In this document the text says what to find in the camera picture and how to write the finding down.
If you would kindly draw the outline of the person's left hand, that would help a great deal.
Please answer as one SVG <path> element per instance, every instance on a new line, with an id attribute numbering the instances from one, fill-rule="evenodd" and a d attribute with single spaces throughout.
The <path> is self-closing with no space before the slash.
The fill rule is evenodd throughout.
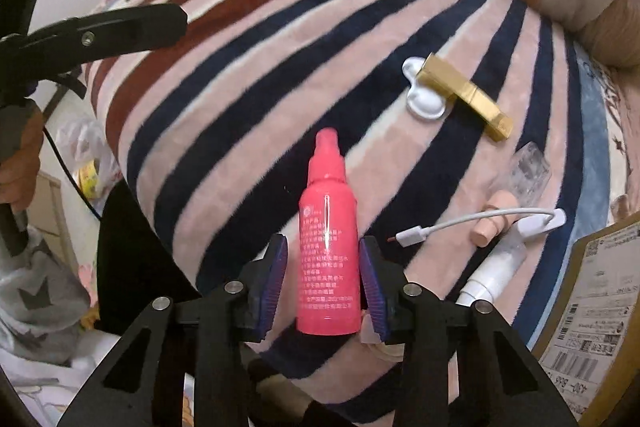
<path id="1" fill-rule="evenodd" d="M 35 107 L 22 132 L 20 148 L 1 163 L 1 202 L 14 213 L 26 210 L 34 198 L 42 143 L 43 116 Z"/>

